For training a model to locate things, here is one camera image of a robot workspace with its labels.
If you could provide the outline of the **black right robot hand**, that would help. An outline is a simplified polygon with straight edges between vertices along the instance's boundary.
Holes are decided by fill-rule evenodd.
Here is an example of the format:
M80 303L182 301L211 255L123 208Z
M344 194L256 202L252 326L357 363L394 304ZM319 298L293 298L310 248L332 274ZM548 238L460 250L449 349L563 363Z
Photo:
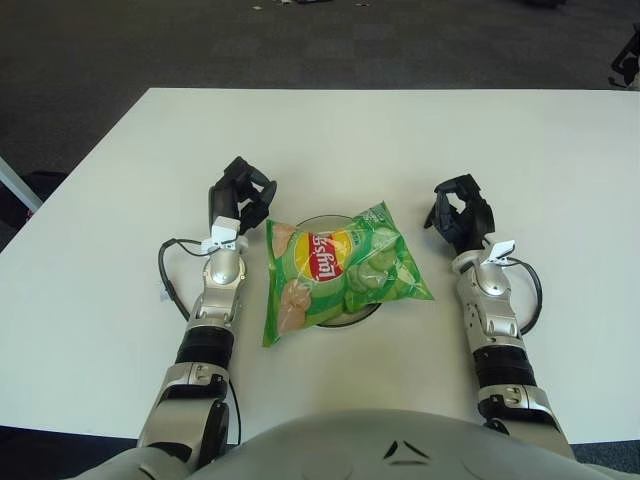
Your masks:
M493 212L481 196L471 174L442 182L434 189L436 200L424 228L434 227L457 255L483 249L483 240L495 232Z

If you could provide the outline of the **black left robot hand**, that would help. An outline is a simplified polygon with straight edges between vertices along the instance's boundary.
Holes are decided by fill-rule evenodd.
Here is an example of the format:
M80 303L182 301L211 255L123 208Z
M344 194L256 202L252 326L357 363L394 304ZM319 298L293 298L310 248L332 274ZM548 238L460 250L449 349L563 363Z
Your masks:
M240 222L240 234L256 228L268 217L276 191L275 180L237 156L209 189L209 226L223 216Z

